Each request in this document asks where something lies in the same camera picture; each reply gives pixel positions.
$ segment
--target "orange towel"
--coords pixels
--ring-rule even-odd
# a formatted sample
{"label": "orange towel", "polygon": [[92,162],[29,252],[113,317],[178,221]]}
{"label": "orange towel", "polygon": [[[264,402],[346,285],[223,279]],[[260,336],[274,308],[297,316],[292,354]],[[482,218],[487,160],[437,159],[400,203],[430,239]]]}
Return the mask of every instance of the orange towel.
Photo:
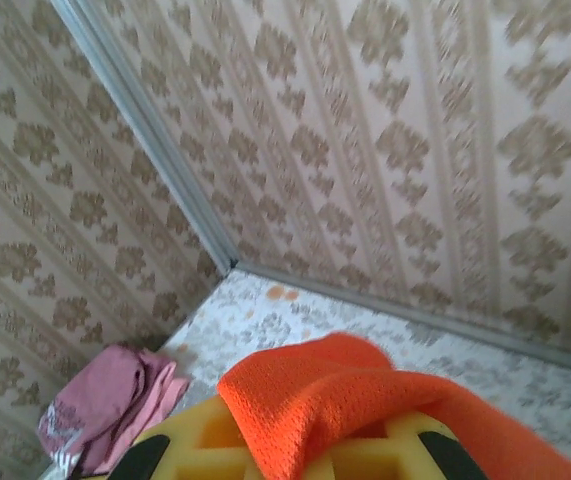
{"label": "orange towel", "polygon": [[268,480],[299,478],[331,444],[409,410],[447,425],[492,480],[571,479],[571,462],[528,428],[449,380],[394,370],[347,334],[254,353],[218,392]]}

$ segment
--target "pink cloth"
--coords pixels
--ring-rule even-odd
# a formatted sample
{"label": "pink cloth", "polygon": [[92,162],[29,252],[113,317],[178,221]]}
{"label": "pink cloth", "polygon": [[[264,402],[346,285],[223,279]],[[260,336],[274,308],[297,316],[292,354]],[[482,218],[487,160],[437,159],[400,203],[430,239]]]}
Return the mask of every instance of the pink cloth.
{"label": "pink cloth", "polygon": [[56,395],[39,421],[37,434],[66,476],[74,468],[81,473],[96,469],[112,439],[147,403],[160,372],[173,363],[146,350],[112,345]]}
{"label": "pink cloth", "polygon": [[171,362],[158,374],[145,403],[132,422],[120,433],[94,473],[110,472],[143,430],[158,425],[185,393],[189,380],[174,378],[176,363]]}

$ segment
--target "patterned wallpaper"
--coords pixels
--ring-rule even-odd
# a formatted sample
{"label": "patterned wallpaper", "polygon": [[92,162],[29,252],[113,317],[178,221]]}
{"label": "patterned wallpaper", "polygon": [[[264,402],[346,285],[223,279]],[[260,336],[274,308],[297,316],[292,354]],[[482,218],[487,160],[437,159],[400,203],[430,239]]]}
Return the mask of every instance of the patterned wallpaper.
{"label": "patterned wallpaper", "polygon": [[215,266],[46,0],[0,2],[0,479],[105,345],[155,346]]}
{"label": "patterned wallpaper", "polygon": [[571,351],[571,0],[103,0],[244,260]]}

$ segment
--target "damask pattern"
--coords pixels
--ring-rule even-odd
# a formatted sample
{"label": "damask pattern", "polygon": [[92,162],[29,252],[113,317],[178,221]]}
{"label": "damask pattern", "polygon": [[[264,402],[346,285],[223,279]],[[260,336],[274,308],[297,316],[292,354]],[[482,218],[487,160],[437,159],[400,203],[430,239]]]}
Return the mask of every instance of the damask pattern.
{"label": "damask pattern", "polygon": [[571,0],[108,3],[243,260],[571,350]]}
{"label": "damask pattern", "polygon": [[0,3],[0,479],[43,470],[37,420],[93,356],[160,345],[218,280],[52,5]]}
{"label": "damask pattern", "polygon": [[397,368],[470,389],[571,458],[571,370],[238,271],[164,347],[196,379],[176,410],[214,395],[220,376],[258,349],[337,330],[375,343]]}

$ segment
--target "patterned floor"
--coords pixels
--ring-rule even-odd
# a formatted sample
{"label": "patterned floor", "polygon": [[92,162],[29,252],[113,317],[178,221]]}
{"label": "patterned floor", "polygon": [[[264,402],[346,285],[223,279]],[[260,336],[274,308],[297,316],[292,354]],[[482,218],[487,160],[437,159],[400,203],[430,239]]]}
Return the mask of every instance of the patterned floor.
{"label": "patterned floor", "polygon": [[401,369],[473,390],[571,457],[570,370],[240,271],[165,347],[194,378],[177,411],[213,395],[219,377],[246,355],[336,330],[369,338]]}

